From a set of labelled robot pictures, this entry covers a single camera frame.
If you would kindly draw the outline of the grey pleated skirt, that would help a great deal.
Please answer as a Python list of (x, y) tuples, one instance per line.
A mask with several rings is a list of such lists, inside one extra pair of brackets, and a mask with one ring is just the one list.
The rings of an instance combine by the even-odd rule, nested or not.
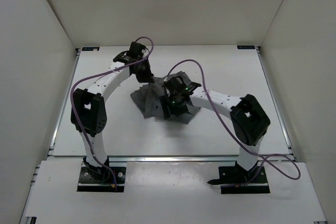
[[(184, 82), (186, 82), (187, 84), (192, 82), (185, 72), (179, 71), (177, 73), (170, 74), (162, 78), (154, 77), (154, 83), (147, 83), (141, 86), (138, 90), (135, 90), (130, 94), (131, 99), (133, 100), (133, 102), (140, 110), (145, 119), (156, 118), (158, 120), (165, 120), (163, 117), (163, 112), (160, 104), (160, 97), (164, 95), (165, 90), (163, 87), (164, 81), (174, 76), (181, 76)], [(197, 106), (194, 107), (196, 108), (196, 114), (197, 114), (200, 108)], [(172, 115), (169, 119), (165, 121), (189, 124), (194, 116), (190, 114), (185, 114), (183, 116), (178, 117)]]

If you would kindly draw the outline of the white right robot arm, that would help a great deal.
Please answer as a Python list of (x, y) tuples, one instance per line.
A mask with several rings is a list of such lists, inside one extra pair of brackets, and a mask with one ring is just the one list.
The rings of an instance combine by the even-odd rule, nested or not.
[(188, 106), (208, 109), (231, 120), (234, 132), (229, 135), (239, 145), (239, 154), (232, 174), (232, 183), (248, 182), (257, 174), (261, 142), (270, 126), (270, 119), (257, 99), (247, 94), (244, 97), (225, 95), (203, 86), (188, 85), (182, 90), (164, 88), (160, 97), (164, 116), (182, 115)]

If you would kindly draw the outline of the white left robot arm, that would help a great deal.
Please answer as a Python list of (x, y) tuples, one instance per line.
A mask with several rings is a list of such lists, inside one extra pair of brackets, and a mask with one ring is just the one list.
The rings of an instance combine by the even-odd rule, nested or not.
[(89, 174), (99, 182), (117, 186), (114, 170), (104, 149), (102, 131), (107, 123), (106, 101), (126, 79), (135, 75), (139, 83), (153, 80), (150, 70), (151, 51), (141, 46), (119, 53), (102, 73), (77, 81), (70, 91), (71, 123), (79, 132), (86, 151), (83, 162)]

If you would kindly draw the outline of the left corner label sticker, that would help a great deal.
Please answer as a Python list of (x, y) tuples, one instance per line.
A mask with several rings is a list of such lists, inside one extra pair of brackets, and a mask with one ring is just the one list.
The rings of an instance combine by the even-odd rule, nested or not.
[(99, 51), (100, 47), (82, 47), (82, 51)]

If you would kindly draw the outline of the corner label sticker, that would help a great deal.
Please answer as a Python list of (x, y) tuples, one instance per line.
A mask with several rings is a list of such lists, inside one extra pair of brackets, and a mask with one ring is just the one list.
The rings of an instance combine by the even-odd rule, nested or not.
[(100, 47), (82, 47), (82, 51), (99, 51)]
[(238, 50), (254, 50), (254, 45), (237, 45)]

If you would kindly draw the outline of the right corner label sticker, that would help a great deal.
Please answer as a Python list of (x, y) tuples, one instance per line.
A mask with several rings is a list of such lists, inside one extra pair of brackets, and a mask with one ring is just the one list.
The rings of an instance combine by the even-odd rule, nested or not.
[(238, 50), (254, 50), (254, 45), (237, 45)]

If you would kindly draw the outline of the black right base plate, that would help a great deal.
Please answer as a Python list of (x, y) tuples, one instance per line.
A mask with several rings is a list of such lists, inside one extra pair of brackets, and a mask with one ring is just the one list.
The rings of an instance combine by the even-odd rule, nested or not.
[(269, 194), (265, 168), (256, 167), (252, 173), (240, 171), (235, 166), (220, 166), (219, 177), (209, 180), (212, 186), (220, 186), (221, 194)]

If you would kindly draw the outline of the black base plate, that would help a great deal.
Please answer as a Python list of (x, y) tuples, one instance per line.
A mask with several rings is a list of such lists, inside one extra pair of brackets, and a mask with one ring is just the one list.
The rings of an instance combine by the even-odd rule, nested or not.
[(84, 163), (81, 164), (81, 170), (78, 178), (78, 192), (99, 192), (99, 193), (123, 193), (126, 179), (126, 166), (117, 165), (111, 167), (115, 176), (117, 185), (114, 184), (113, 176), (108, 174), (101, 176), (91, 172)]
[(256, 167), (252, 173), (240, 171), (235, 166), (220, 166), (219, 177), (209, 180), (212, 186), (220, 186), (221, 194), (269, 194), (265, 168)]

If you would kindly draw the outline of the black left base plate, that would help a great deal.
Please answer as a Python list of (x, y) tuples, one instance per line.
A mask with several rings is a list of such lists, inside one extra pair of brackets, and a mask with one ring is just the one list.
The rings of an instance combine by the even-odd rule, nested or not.
[(99, 193), (123, 193), (126, 179), (126, 166), (117, 165), (111, 167), (115, 176), (117, 185), (114, 184), (113, 176), (108, 174), (101, 176), (91, 172), (84, 163), (81, 164), (81, 170), (78, 178), (78, 192), (99, 192)]

